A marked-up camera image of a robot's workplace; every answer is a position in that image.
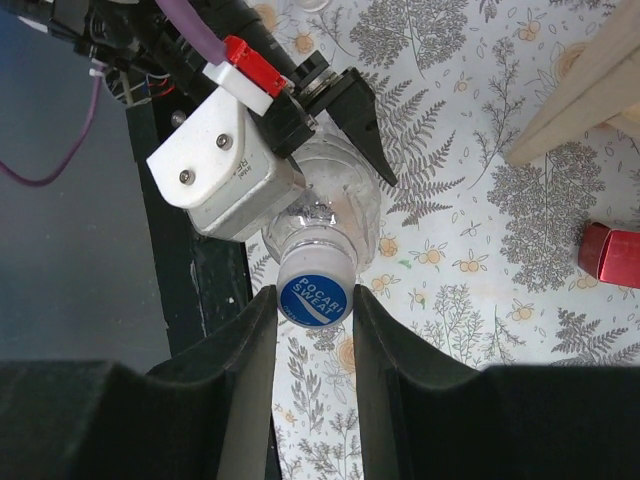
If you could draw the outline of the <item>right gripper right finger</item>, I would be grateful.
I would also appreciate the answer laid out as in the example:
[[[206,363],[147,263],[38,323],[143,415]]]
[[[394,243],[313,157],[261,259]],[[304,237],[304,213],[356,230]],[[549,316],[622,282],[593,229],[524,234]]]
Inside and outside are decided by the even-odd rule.
[[[635,479],[635,367],[502,365],[478,371],[353,295],[368,479]]]

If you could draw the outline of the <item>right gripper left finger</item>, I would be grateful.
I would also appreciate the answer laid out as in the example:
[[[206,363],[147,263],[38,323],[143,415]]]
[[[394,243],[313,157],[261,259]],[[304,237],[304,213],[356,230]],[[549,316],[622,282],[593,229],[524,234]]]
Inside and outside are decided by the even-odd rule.
[[[261,479],[276,293],[145,374],[110,361],[1,365],[5,479]]]

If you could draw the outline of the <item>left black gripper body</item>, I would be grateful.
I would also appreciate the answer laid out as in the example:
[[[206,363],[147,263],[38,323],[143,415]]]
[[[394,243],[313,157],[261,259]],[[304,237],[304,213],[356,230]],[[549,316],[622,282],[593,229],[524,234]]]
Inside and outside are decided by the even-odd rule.
[[[375,94],[356,68],[338,74],[315,52],[292,79],[259,118],[259,132],[276,156],[285,158],[311,139],[316,117],[326,112],[365,159],[375,158]]]

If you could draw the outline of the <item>clear plastic bottle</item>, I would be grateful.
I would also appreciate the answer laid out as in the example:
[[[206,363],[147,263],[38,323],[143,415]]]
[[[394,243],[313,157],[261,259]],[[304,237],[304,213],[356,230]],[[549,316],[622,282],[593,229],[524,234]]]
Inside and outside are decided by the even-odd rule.
[[[293,154],[306,186],[262,229],[267,251],[282,264],[303,244],[333,244],[361,274],[373,262],[380,238],[381,192],[375,172],[357,149],[322,130]]]

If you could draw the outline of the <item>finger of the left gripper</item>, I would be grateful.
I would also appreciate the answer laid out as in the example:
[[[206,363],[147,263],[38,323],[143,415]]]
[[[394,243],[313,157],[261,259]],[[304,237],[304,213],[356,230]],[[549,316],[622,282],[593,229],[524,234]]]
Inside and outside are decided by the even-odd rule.
[[[385,157],[373,103],[348,100],[342,131],[384,182],[395,186],[398,180]]]

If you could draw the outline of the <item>blue white bottle cap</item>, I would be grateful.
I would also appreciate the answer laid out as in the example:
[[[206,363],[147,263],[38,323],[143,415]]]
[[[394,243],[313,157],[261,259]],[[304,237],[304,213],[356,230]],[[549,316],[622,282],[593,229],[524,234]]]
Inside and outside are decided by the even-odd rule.
[[[307,244],[289,252],[279,268],[278,307],[292,323],[333,327],[352,312],[355,268],[351,258],[330,244]]]

